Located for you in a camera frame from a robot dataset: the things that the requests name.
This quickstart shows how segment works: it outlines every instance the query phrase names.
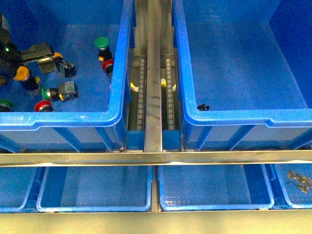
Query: bin floor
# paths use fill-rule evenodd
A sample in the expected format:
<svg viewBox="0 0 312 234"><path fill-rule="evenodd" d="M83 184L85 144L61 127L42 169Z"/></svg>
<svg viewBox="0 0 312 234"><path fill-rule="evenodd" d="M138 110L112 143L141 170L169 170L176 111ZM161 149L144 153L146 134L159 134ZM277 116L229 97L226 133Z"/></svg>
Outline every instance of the bin floor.
<svg viewBox="0 0 312 234"><path fill-rule="evenodd" d="M240 165L164 167L166 206L252 204Z"/></svg>
<svg viewBox="0 0 312 234"><path fill-rule="evenodd" d="M187 32L198 105L213 111L307 108L269 25L190 23Z"/></svg>
<svg viewBox="0 0 312 234"><path fill-rule="evenodd" d="M27 191L37 168L0 168L0 208L18 208L27 198Z"/></svg>
<svg viewBox="0 0 312 234"><path fill-rule="evenodd" d="M41 28L34 43L48 42L55 52L75 64L77 74L64 78L57 71L43 75L37 63L29 64L33 76L39 76L45 88L58 88L59 84L74 81L78 87L79 98L70 101L54 101L57 112L105 112L108 109L110 82L98 60L98 50L94 46L97 37L110 39L113 57L118 37L118 24L111 25L68 25L60 28ZM12 111L33 112L35 104L42 100L41 94L35 97L27 95L23 87L11 80L8 86L0 87L0 98L10 99L14 103Z"/></svg>
<svg viewBox="0 0 312 234"><path fill-rule="evenodd" d="M281 177L284 182L285 191L289 201L297 205L312 205L312 188L309 188L307 193L302 192L298 187L298 182L289 179L288 170L292 170L295 174L300 173L304 177L312 179L312 165L310 164L278 164L276 167L279 169Z"/></svg>
<svg viewBox="0 0 312 234"><path fill-rule="evenodd" d="M145 206L147 171L147 167L50 168L41 206ZM59 197L60 204L52 204L49 196Z"/></svg>

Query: shelf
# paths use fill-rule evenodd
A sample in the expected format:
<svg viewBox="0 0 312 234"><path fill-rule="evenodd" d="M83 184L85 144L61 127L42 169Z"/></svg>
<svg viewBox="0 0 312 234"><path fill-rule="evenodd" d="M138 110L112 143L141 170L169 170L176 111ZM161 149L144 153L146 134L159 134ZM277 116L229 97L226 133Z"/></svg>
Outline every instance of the shelf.
<svg viewBox="0 0 312 234"><path fill-rule="evenodd" d="M310 233L312 210L0 214L3 233Z"/></svg>

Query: blue plastic bin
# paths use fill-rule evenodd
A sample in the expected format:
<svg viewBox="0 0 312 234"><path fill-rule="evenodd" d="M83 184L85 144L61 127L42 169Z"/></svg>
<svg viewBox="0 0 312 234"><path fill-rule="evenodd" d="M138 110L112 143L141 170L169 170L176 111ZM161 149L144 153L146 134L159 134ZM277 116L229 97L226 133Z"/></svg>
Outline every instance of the blue plastic bin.
<svg viewBox="0 0 312 234"><path fill-rule="evenodd" d="M41 212L143 212L151 207L153 168L51 167L37 202Z"/></svg>
<svg viewBox="0 0 312 234"><path fill-rule="evenodd" d="M44 169L0 168L0 213L35 212Z"/></svg>
<svg viewBox="0 0 312 234"><path fill-rule="evenodd" d="M276 164L270 165L270 181L275 198L276 209L312 208L312 187L307 193L298 188L298 182L288 177L288 170L295 174L312 179L312 165L310 164Z"/></svg>
<svg viewBox="0 0 312 234"><path fill-rule="evenodd" d="M161 166L165 211L254 210L274 205L264 165Z"/></svg>
<svg viewBox="0 0 312 234"><path fill-rule="evenodd" d="M27 95L19 82L0 87L10 99L11 113L0 113L0 149L20 151L105 151L125 146L125 109L131 100L129 72L136 25L133 0L1 0L0 12L19 50L48 42L55 52L75 64L77 75L63 78L57 71L41 74L29 64L46 88L72 80L79 98L54 101L56 112L34 113L42 97ZM112 83L103 72L94 46L97 37L110 39L115 58Z"/></svg>
<svg viewBox="0 0 312 234"><path fill-rule="evenodd" d="M173 0L186 148L311 148L311 9L310 0Z"/></svg>

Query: metal rail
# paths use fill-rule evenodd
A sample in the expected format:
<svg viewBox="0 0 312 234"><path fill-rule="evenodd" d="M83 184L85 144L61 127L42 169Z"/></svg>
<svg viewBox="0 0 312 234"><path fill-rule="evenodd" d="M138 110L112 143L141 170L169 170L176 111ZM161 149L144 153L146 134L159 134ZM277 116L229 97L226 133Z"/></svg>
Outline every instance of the metal rail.
<svg viewBox="0 0 312 234"><path fill-rule="evenodd" d="M162 152L159 1L148 0L145 152ZM160 212L157 167L152 183L152 212Z"/></svg>
<svg viewBox="0 0 312 234"><path fill-rule="evenodd" d="M0 154L0 167L312 163L311 150Z"/></svg>

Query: small black clip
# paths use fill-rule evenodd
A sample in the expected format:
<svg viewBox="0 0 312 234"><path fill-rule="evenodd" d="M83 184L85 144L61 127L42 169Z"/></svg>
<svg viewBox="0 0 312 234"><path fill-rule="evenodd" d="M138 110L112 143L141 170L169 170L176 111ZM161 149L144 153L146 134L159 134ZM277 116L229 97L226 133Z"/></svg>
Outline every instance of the small black clip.
<svg viewBox="0 0 312 234"><path fill-rule="evenodd" d="M209 105L205 106L205 104L202 104L197 106L197 109L200 111L208 111L210 109L210 106Z"/></svg>

